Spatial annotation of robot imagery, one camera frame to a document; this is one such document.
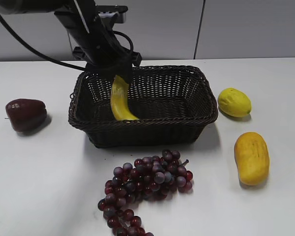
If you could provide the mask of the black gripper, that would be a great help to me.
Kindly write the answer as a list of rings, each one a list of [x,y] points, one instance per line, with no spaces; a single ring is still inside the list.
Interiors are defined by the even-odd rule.
[[[103,21],[93,0],[62,0],[55,16],[74,38],[88,63],[86,71],[103,79],[120,76],[127,84],[132,82],[132,65],[141,64],[141,54],[133,51],[131,39],[113,31],[114,25]]]

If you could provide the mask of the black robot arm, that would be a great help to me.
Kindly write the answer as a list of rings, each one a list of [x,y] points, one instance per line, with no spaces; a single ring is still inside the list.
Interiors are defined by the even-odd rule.
[[[0,23],[25,48],[40,58],[80,71],[100,74],[106,80],[120,76],[132,82],[132,70],[142,57],[133,50],[131,39],[115,31],[114,24],[125,22],[128,7],[124,5],[97,5],[93,0],[0,0]],[[85,67],[75,66],[48,57],[25,42],[4,20],[5,15],[52,12],[71,35],[77,47],[72,54],[83,60]]]

